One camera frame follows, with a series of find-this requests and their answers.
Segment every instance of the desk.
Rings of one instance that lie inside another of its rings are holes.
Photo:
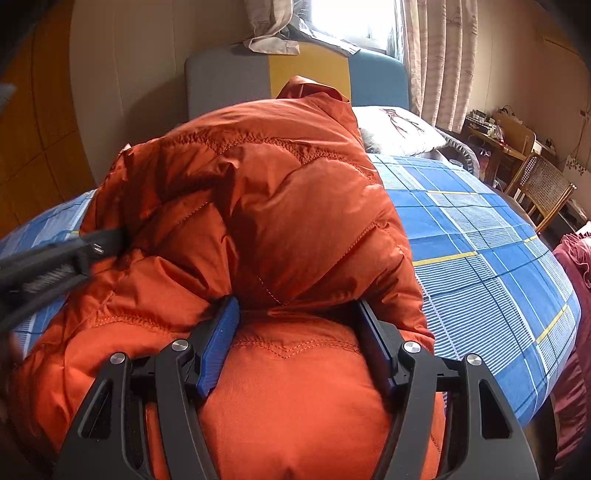
[[[472,128],[468,128],[468,135],[478,137],[481,140],[488,143],[491,147],[493,147],[492,156],[490,161],[488,162],[488,166],[486,168],[485,176],[484,176],[484,183],[487,185],[492,186],[495,182],[496,172],[499,170],[499,165],[501,164],[501,159],[503,155],[508,157],[515,158],[516,160],[525,161],[527,158],[526,155],[517,151],[514,148],[508,147],[503,145],[498,140],[479,132],[478,130],[474,130]]]

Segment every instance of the yellow headboard panel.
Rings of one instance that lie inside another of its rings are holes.
[[[269,55],[271,96],[277,97],[294,75],[335,87],[351,98],[347,57],[314,43],[300,42],[299,55]]]

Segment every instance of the wooden chair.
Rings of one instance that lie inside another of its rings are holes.
[[[576,188],[548,160],[538,154],[531,154],[505,193],[515,197],[519,189],[521,194],[516,198],[517,201],[521,203],[524,197],[531,201],[533,205],[527,215],[531,217],[536,210],[541,214],[542,221],[535,227],[535,233],[542,233]]]
[[[494,113],[492,117],[501,126],[505,133],[505,143],[518,152],[529,155],[535,144],[535,133],[525,125],[518,124],[508,115]]]

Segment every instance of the orange down jacket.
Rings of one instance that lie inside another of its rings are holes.
[[[391,416],[345,304],[364,296],[406,339],[431,351],[434,340],[408,240],[346,98],[295,77],[279,99],[121,152],[81,231],[118,227],[127,252],[69,295],[14,374],[24,442],[54,456],[112,352],[157,353],[232,293],[241,325],[199,411],[221,478],[370,478]],[[439,462],[439,396],[435,408],[425,479]],[[156,415],[148,408],[148,436],[165,479]]]

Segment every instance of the pink blanket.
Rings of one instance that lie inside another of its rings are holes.
[[[560,423],[556,464],[575,450],[591,420],[591,234],[565,235],[554,256],[573,284],[581,321],[573,352],[554,387]]]

